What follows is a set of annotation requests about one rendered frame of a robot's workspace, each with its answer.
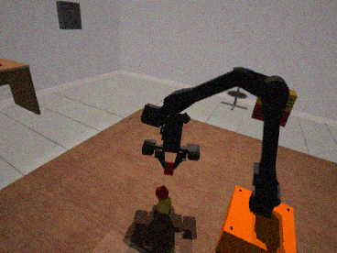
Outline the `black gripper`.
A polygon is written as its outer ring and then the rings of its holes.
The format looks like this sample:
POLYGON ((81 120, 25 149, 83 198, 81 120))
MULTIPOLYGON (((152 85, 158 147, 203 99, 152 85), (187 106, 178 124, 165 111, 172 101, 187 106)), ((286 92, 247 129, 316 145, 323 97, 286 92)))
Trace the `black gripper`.
POLYGON ((146 139, 142 147, 142 154, 151 156, 154 154, 155 150, 154 157, 159 160, 163 169, 165 168, 165 152, 177 153, 174 163, 174 170, 181 164, 182 161, 186 161, 187 154, 189 160, 198 161, 200 159, 200 147, 196 144, 181 146, 181 134, 177 136, 171 136, 166 134, 164 131, 163 145, 157 145, 157 141, 154 139, 146 139))

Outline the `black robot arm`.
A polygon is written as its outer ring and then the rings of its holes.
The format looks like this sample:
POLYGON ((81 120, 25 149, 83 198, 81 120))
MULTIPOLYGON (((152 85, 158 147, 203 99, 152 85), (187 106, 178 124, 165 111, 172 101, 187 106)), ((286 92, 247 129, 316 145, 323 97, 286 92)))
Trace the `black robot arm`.
POLYGON ((180 112, 202 99, 234 87, 240 87, 261 99, 264 115, 261 159, 259 163, 255 162, 252 181, 255 191, 252 191, 249 198, 249 211, 270 219, 273 209, 281 205, 276 170, 277 144, 280 120, 289 99, 289 89, 282 77, 268 77, 243 67, 236 67, 211 81, 171 93, 165 97, 161 107, 145 104, 141 122, 153 127, 161 126, 161 140, 164 131, 171 136, 180 135, 183 123, 187 124, 190 121, 187 113, 180 112))

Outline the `yellow cube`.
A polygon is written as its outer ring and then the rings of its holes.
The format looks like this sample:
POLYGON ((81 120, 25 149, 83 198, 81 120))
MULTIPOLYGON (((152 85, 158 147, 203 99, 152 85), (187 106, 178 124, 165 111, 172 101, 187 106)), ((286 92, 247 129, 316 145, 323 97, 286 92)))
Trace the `yellow cube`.
POLYGON ((163 201, 158 201, 158 212, 169 214, 170 206, 171 206, 171 198, 167 198, 163 201))

